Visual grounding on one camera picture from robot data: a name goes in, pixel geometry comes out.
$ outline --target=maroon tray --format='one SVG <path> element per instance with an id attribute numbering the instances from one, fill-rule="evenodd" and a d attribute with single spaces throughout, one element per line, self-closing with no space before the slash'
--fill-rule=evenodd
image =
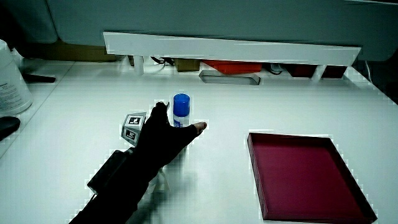
<path id="1" fill-rule="evenodd" d="M 329 138 L 249 133 L 248 147 L 264 220 L 377 219 Z"/>

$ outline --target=white bottle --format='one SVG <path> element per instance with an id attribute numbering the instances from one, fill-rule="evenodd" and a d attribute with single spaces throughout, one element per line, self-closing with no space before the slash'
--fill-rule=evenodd
<path id="1" fill-rule="evenodd" d="M 180 93 L 173 98 L 174 127 L 185 128 L 189 126 L 190 98 Z"/>
<path id="2" fill-rule="evenodd" d="M 0 40 L 0 114 L 15 115 L 32 104 L 30 93 L 11 52 Z"/>

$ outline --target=black sleeve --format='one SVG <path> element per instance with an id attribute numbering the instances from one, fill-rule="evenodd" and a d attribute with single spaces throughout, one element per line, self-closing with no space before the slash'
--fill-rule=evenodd
<path id="1" fill-rule="evenodd" d="M 137 210 L 137 204 L 148 188 L 148 181 L 139 170 L 139 159 L 133 155 L 125 162 L 125 166 L 120 168 L 115 181 L 108 189 L 89 201 L 71 224 L 125 224 Z"/>

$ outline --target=gray wall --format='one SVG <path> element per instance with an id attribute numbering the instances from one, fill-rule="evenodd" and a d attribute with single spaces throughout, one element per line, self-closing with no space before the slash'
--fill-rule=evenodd
<path id="1" fill-rule="evenodd" d="M 58 35 L 46 0 L 0 0 L 0 4 L 16 18 L 26 41 L 43 44 L 57 41 Z"/>
<path id="2" fill-rule="evenodd" d="M 57 34 L 45 0 L 6 2 L 33 42 Z M 47 0 L 59 37 L 103 46 L 104 30 L 304 44 L 358 45 L 360 60 L 398 48 L 398 6 L 345 0 Z"/>

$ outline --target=label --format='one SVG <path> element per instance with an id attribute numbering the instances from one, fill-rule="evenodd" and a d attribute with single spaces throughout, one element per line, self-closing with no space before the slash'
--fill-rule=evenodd
<path id="1" fill-rule="evenodd" d="M 174 127 L 176 127 L 176 128 L 182 128 L 182 127 L 183 127 L 183 124 L 180 123 L 179 121 L 174 120 Z"/>
<path id="2" fill-rule="evenodd" d="M 0 110 L 18 108 L 23 103 L 15 85 L 9 85 L 8 83 L 0 85 Z"/>
<path id="3" fill-rule="evenodd" d="M 189 115 L 183 118 L 174 115 L 174 127 L 185 128 L 188 126 L 189 126 Z"/>

